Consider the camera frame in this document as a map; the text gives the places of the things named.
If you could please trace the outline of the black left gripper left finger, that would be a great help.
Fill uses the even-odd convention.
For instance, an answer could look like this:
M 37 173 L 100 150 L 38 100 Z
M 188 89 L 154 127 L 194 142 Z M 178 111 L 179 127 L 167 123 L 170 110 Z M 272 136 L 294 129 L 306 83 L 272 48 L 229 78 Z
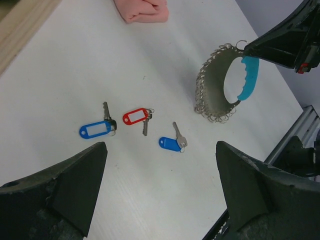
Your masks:
M 0 187 L 2 240 L 82 240 L 89 234 L 107 147 L 97 142 L 51 167 Z

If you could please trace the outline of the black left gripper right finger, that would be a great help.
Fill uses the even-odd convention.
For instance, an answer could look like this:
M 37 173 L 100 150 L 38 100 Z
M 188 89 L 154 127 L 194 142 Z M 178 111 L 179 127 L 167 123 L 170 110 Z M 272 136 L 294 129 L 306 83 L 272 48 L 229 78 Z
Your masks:
M 318 240 L 320 184 L 257 160 L 224 141 L 216 162 L 229 214 L 223 240 Z

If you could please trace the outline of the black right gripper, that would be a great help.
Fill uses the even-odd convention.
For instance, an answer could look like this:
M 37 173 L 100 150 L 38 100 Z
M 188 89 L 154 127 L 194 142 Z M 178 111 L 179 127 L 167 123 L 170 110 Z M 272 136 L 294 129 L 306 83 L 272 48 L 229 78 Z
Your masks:
M 320 2 L 304 0 L 281 23 L 244 48 L 259 58 L 304 74 L 320 63 Z

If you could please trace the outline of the key with blue window tag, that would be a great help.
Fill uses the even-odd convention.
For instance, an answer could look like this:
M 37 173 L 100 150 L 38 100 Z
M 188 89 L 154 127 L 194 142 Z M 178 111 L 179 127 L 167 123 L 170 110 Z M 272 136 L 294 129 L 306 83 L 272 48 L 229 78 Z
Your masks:
M 112 119 L 108 103 L 103 103 L 104 117 L 102 121 L 85 124 L 80 127 L 79 135 L 83 139 L 93 139 L 101 136 L 114 136 L 117 130 L 117 122 Z

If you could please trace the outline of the key with solid blue tag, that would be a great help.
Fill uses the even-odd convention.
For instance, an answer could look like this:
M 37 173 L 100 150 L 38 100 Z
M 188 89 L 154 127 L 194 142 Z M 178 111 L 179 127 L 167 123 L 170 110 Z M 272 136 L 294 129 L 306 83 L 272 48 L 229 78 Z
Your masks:
M 162 149 L 183 153 L 185 148 L 188 146 L 187 139 L 181 134 L 175 121 L 172 125 L 176 132 L 176 138 L 173 139 L 162 136 L 158 140 L 158 144 Z

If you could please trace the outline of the key with red tag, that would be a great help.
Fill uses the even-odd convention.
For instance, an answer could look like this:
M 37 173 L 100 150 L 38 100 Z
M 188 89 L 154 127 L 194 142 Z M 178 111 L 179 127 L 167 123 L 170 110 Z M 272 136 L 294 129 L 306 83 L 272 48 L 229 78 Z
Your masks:
M 155 110 L 153 108 L 138 108 L 127 112 L 123 115 L 122 121 L 125 125 L 131 126 L 137 123 L 143 123 L 142 134 L 146 137 L 148 135 L 149 121 L 153 117 Z

